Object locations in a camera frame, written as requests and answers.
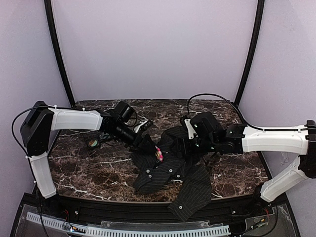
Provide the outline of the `pink white beaded brooch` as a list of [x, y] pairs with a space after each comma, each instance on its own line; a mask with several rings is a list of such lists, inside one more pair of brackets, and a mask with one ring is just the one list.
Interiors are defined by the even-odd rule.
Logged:
[[164, 160], [164, 157], [163, 157], [163, 154], [162, 154], [162, 151], [159, 147], [155, 146], [156, 148], [156, 158], [157, 158], [157, 162], [163, 162]]

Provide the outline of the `black pinstriped garment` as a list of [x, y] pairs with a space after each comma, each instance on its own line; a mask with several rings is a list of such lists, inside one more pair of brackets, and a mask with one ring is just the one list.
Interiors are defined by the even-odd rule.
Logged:
[[206, 167], [198, 164], [203, 155], [192, 154], [178, 158], [171, 150], [177, 139], [184, 138], [187, 138], [187, 134], [180, 126], [162, 133], [156, 144], [162, 152], [162, 161], [143, 151], [133, 151], [130, 154], [139, 169], [139, 175], [133, 184], [138, 192], [153, 194], [173, 179], [183, 181], [177, 198], [168, 206], [169, 211], [182, 222], [210, 203], [212, 189]]

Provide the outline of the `orange green round brooch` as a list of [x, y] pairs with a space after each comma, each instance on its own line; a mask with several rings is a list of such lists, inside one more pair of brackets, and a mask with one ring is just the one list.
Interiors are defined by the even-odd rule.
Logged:
[[88, 142], [88, 145], [90, 147], [96, 147], [98, 145], [98, 141], [97, 140], [91, 140]]

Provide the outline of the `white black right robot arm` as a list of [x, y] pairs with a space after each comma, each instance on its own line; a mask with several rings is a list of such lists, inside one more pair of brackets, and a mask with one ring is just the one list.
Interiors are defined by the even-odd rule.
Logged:
[[211, 112], [192, 119], [183, 118], [185, 135], [173, 145], [175, 154], [243, 154], [251, 152], [287, 152], [296, 159], [281, 173], [256, 188], [255, 202], [270, 203], [295, 185], [316, 177], [316, 123], [293, 127], [254, 127], [232, 124], [224, 129]]

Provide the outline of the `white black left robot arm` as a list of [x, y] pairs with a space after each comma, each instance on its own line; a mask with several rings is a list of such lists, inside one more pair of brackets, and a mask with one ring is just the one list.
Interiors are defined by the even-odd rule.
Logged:
[[127, 147], [155, 156], [159, 152], [157, 145], [150, 135], [143, 134], [151, 122], [146, 120], [135, 129], [127, 124], [135, 113], [135, 110], [123, 101], [104, 112], [51, 106], [37, 101], [13, 119], [11, 134], [26, 155], [40, 195], [44, 199], [52, 199], [58, 194], [48, 161], [51, 133], [98, 131], [121, 141]]

